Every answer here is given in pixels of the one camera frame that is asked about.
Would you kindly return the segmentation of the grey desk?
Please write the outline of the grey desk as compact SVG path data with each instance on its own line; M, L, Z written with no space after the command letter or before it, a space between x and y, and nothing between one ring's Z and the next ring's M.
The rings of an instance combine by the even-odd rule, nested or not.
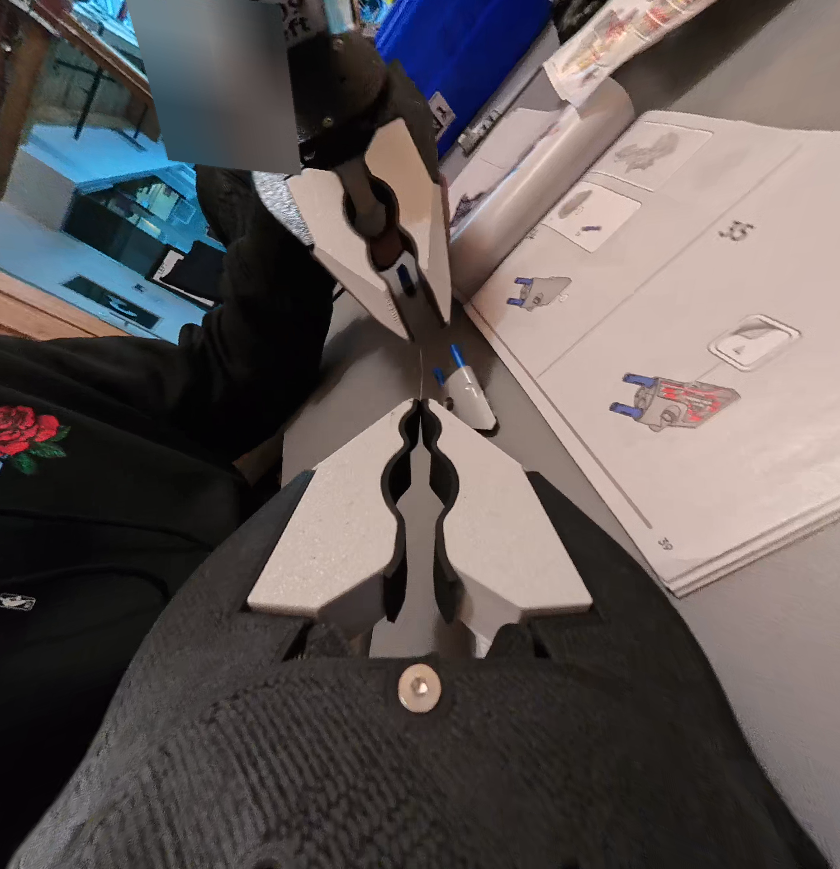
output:
M716 2L614 78L637 114L840 129L840 1ZM340 296L321 383L285 434L284 481L412 397L435 364ZM840 521L674 604L774 786L840 867Z

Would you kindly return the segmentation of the open white instruction booklet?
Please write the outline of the open white instruction booklet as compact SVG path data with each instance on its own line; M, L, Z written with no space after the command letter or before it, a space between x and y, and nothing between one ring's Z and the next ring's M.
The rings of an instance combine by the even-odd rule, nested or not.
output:
M840 518L840 131L518 109L450 189L475 326L683 596Z

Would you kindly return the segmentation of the wooden post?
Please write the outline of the wooden post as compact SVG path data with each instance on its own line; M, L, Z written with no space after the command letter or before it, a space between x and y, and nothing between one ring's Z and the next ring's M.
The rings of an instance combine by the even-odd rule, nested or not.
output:
M0 335L49 341L131 334L0 271Z

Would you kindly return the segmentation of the blue storage bin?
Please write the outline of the blue storage bin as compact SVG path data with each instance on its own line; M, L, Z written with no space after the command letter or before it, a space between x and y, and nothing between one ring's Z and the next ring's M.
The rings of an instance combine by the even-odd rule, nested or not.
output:
M549 1L398 1L375 35L427 101L439 91L456 114L437 143L456 143L552 20Z

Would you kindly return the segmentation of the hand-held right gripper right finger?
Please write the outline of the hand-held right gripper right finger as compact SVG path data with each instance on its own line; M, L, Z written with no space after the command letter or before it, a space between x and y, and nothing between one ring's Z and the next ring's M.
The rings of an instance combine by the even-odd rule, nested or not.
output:
M495 636L504 625L587 613L592 596L523 465L437 401L420 410L441 503L433 581L443 619Z

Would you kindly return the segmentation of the grey toy panel piece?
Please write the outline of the grey toy panel piece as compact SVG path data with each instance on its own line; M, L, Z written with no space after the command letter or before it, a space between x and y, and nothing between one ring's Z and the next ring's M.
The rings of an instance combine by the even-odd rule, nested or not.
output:
M483 435L491 435L496 431L498 419L468 364L458 366L444 378L441 395L447 410L470 429Z

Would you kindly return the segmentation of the light grey toy beam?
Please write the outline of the light grey toy beam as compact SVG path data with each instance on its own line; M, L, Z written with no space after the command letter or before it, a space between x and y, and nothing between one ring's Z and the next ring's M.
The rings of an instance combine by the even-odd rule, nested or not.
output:
M477 149L501 119L502 114L502 110L492 109L486 112L476 124L463 130L457 139L457 144L463 155L469 157Z

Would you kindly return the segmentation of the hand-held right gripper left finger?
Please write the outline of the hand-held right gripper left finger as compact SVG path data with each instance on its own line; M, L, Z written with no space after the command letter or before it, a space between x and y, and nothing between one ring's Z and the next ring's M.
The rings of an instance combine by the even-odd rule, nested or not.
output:
M407 586L405 521L421 408L404 401L309 473L247 599L252 611L324 624L394 622Z

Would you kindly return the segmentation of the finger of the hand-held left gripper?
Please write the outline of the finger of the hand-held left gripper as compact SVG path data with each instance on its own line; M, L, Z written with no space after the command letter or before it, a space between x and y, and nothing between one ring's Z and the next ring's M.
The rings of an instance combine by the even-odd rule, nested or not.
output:
M317 262L374 320L404 341L411 341L391 289L372 265L368 242L349 222L339 176L308 168L289 178L287 186L310 234Z
M391 193L395 227L414 261L414 285L422 290L437 321L447 328L451 322L453 283L441 183L427 167L402 117L375 132L364 162L371 178Z

